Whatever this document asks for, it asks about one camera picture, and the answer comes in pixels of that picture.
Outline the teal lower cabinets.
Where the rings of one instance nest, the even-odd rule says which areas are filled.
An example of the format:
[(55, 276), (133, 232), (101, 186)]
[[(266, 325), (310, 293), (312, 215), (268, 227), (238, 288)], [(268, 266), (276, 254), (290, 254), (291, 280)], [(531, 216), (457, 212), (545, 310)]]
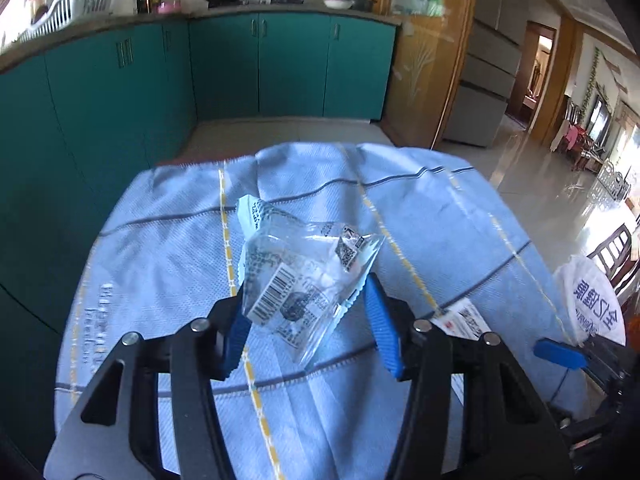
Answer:
[(370, 228), (421, 174), (378, 144), (285, 143), (174, 164), (191, 128), (186, 48), (159, 24), (102, 32), (1, 77), (1, 430), (41, 467), (119, 337), (175, 332), (228, 295), (246, 194)]

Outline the wooden glass sliding door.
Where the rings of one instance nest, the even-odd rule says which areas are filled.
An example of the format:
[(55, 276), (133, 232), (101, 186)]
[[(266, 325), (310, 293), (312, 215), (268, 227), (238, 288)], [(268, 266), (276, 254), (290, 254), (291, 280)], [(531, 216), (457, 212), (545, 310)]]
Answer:
[(446, 129), (476, 0), (378, 0), (400, 23), (381, 127), (398, 146), (434, 148)]

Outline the blue checked tablecloth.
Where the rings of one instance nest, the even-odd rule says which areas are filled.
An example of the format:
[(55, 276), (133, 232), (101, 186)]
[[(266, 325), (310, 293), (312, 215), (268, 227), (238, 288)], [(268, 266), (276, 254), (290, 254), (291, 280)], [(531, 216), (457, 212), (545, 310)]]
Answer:
[(541, 399), (583, 418), (585, 376), (537, 358), (572, 341), (563, 298), (518, 218), (469, 162), (420, 148), (287, 143), (142, 172), (94, 242), (55, 377), (54, 426), (112, 350), (134, 351), (241, 296), (239, 361), (212, 397), (240, 479), (381, 479), (409, 387), (386, 370), (363, 280), (417, 316), (486, 323)]

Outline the silver refrigerator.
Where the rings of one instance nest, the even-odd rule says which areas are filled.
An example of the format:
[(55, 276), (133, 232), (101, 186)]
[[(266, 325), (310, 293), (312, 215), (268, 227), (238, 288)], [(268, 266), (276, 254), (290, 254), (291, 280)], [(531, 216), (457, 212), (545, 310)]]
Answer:
[(528, 0), (476, 0), (459, 87), (442, 138), (489, 148), (522, 57)]

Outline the small white red packet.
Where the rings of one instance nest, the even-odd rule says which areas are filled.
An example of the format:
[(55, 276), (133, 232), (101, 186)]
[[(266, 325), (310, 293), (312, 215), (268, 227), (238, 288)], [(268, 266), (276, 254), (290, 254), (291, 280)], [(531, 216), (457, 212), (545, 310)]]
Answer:
[(491, 331), (469, 298), (462, 298), (446, 308), (442, 315), (433, 316), (431, 323), (448, 336), (469, 340), (479, 340)]

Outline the clear plastic wrapper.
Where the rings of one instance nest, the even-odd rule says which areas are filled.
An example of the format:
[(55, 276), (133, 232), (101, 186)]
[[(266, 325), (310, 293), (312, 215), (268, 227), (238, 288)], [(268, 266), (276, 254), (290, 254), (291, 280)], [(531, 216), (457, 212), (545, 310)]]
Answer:
[(243, 314), (306, 367), (356, 302), (385, 236), (305, 222), (253, 195), (238, 200)]

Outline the pink bowl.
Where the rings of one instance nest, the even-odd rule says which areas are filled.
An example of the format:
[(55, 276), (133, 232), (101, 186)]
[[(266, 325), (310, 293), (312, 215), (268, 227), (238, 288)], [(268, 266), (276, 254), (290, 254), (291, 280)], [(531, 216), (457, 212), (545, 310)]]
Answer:
[(181, 13), (181, 2), (179, 0), (160, 1), (157, 3), (156, 12), (158, 14)]

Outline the white bowl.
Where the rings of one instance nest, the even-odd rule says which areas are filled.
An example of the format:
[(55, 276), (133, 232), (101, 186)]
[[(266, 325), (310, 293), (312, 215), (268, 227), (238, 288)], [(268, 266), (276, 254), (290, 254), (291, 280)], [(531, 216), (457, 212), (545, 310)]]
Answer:
[(352, 7), (352, 0), (323, 0), (323, 4), (332, 10), (348, 10)]

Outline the red wooden chair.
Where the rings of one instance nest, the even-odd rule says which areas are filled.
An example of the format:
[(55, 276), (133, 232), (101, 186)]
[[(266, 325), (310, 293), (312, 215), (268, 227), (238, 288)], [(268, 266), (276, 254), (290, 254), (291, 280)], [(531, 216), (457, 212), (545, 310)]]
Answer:
[(639, 237), (621, 224), (588, 258), (605, 274), (620, 304), (634, 292), (639, 279)]

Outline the white dish rack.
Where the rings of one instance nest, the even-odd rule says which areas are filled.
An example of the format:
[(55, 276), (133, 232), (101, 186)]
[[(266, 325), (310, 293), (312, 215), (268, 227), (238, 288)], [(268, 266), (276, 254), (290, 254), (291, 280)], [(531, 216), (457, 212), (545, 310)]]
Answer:
[(70, 24), (109, 14), (111, 5), (112, 0), (53, 0), (49, 10), (25, 29), (17, 37), (17, 42), (22, 44), (58, 32)]

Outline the black cooking pot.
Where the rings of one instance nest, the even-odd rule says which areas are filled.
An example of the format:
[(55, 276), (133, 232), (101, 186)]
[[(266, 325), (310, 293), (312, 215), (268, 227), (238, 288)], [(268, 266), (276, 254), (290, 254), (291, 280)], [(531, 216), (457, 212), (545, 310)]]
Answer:
[(378, 0), (350, 0), (352, 6), (350, 7), (354, 11), (371, 13), (374, 6), (378, 3)]

